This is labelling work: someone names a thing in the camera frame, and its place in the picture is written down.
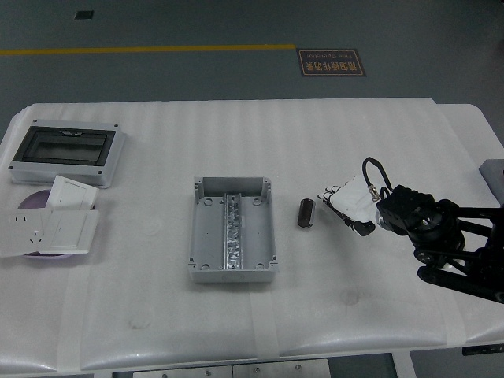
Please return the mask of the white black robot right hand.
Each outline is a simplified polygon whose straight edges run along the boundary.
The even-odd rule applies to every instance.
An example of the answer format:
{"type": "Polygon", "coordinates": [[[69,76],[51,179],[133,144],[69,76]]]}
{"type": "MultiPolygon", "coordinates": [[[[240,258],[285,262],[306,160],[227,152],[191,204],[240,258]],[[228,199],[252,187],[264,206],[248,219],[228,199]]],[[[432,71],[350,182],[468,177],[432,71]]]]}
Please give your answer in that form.
{"type": "Polygon", "coordinates": [[[317,197],[359,236],[375,231],[376,207],[362,176],[355,176],[341,186],[326,187],[317,197]]]}

